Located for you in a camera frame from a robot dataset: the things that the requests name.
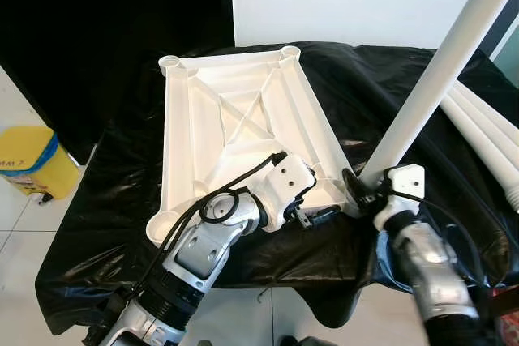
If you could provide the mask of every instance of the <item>white pipe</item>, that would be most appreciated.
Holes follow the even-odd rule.
[[[451,91],[453,90],[460,92],[480,113],[490,119],[513,143],[519,146],[519,129],[505,117],[457,80],[454,82]]]
[[[463,134],[488,170],[501,184],[506,199],[513,210],[519,213],[519,170],[492,143],[452,97],[447,95],[441,102],[441,108],[451,118],[454,126]]]
[[[362,171],[377,186],[382,172],[400,162],[508,0],[468,0]]]
[[[448,97],[453,99],[457,105],[469,116],[474,124],[485,133],[492,143],[503,153],[510,163],[519,170],[519,147],[515,145],[509,137],[483,113],[476,109],[460,92],[453,88],[448,93]]]

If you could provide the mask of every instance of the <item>yellow container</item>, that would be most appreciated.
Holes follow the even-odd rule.
[[[14,126],[0,134],[0,176],[25,194],[67,196],[78,181],[79,170],[44,126]]]

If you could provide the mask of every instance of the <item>white floor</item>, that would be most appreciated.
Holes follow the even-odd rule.
[[[81,345],[85,327],[50,334],[36,302],[34,280],[68,208],[68,199],[43,207],[0,180],[0,334],[10,346]],[[342,328],[321,326],[291,288],[212,290],[188,325],[182,346],[273,346],[281,335],[313,335],[338,345],[426,344],[412,298],[373,285]]]

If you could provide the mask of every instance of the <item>black tablecloth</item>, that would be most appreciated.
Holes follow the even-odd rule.
[[[297,42],[300,62],[348,160],[358,173],[373,152],[434,53],[429,49]],[[281,45],[233,48],[217,53],[279,49]],[[36,294],[50,330],[94,325],[97,307],[121,285],[133,283],[155,247],[144,228],[159,207],[164,90],[157,59],[143,58],[139,78],[127,88],[36,278]],[[459,80],[519,125],[517,89],[477,52]],[[483,259],[487,283],[516,284],[519,275],[518,216],[486,167],[438,109],[404,162],[427,171],[426,196],[456,214]],[[422,209],[440,226],[449,223]],[[473,263],[456,229],[449,241],[470,282]],[[350,316],[358,291],[372,282],[406,289],[392,265],[384,234],[369,220],[345,215],[316,229],[286,224],[258,231],[231,250],[217,288],[293,286],[325,325]]]

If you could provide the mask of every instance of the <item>white pole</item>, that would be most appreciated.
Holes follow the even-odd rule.
[[[508,0],[468,0],[360,178],[374,187],[404,156]]]
[[[476,109],[456,88],[449,91],[448,97],[453,99],[458,106],[468,115],[470,120],[479,127],[486,137],[503,153],[510,163],[519,170],[519,147],[497,127],[490,118]]]
[[[454,82],[453,89],[450,90],[449,94],[453,91],[460,92],[478,111],[485,115],[492,121],[510,140],[519,146],[519,129],[517,129],[512,123],[510,123],[500,113],[495,111],[486,101],[481,99],[478,95],[469,90],[465,85],[459,81]]]
[[[519,212],[519,170],[451,96],[442,100],[441,108],[501,184],[514,211]]]

